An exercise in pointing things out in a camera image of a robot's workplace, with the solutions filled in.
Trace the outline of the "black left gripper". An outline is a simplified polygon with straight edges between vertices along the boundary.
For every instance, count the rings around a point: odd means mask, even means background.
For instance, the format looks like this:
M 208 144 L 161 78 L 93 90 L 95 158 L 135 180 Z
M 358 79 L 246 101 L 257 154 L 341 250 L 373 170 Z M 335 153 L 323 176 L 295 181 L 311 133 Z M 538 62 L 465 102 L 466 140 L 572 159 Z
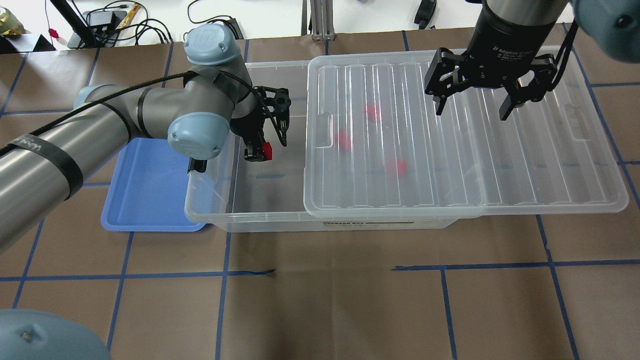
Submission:
M 290 90 L 255 86 L 247 100 L 253 101 L 253 109 L 244 116 L 231 118 L 231 131 L 242 138 L 246 148 L 244 159 L 247 162 L 265 162 L 264 150 L 265 121 L 274 126 L 279 143 L 288 146 L 287 132 L 290 127 Z

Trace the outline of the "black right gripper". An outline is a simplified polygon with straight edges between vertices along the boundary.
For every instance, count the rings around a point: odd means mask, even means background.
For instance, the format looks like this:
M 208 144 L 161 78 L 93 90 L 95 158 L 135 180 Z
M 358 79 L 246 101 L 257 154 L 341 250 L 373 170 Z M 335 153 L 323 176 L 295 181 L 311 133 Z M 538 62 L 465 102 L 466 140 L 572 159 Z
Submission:
M 557 57 L 538 54 L 553 25 L 480 15 L 466 50 L 457 54 L 441 47 L 430 62 L 425 94 L 432 96 L 435 114 L 441 116 L 448 98 L 469 88 L 505 89 L 507 95 L 498 110 L 501 121 L 528 101 L 542 101 L 558 76 Z

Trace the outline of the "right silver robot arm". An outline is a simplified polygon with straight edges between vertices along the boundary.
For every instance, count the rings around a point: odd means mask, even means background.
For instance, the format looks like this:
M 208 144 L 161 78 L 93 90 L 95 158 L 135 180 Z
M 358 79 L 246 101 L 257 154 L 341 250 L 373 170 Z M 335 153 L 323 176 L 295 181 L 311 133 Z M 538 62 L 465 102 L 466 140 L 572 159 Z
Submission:
M 424 78 L 441 115 L 451 96 L 469 88 L 505 89 L 500 120 L 553 91 L 583 30 L 611 59 L 638 63 L 640 5 L 637 0 L 482 0 L 470 43 L 461 54 L 438 48 Z M 567 7 L 573 21 L 557 54 L 540 54 Z

